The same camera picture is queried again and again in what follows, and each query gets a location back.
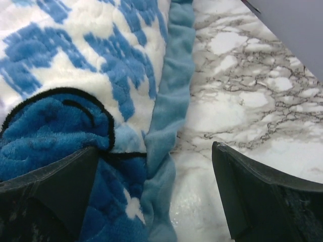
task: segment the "plush blanket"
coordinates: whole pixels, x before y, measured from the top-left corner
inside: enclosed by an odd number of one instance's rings
[[[191,1],[2,0],[0,9],[0,182],[94,146],[80,241],[175,241],[168,153],[194,69]]]

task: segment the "white star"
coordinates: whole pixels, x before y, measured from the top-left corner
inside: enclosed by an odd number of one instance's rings
[[[138,198],[131,198],[129,192],[124,188],[124,194],[127,199],[127,207],[126,207],[126,214],[130,219],[134,219],[136,216],[143,222],[145,223],[145,218],[143,217],[143,214],[140,209],[140,201]]]

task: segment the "white marble countertop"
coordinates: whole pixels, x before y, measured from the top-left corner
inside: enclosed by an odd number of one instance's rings
[[[174,151],[171,220],[179,242],[226,242],[212,143],[323,183],[323,87],[240,0],[194,8],[196,72]]]

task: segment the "gray surface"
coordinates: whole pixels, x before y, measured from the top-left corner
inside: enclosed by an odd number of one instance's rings
[[[323,82],[323,0],[249,2],[260,10],[253,11],[257,17]]]

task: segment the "light blue blanket border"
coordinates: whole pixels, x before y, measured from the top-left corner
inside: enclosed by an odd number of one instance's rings
[[[195,38],[192,0],[172,0],[168,42],[163,74],[145,136],[148,179],[141,205],[150,242],[175,242],[176,233],[169,210],[175,180],[175,165],[169,154],[183,126],[190,101],[190,81],[194,73],[192,48]]]

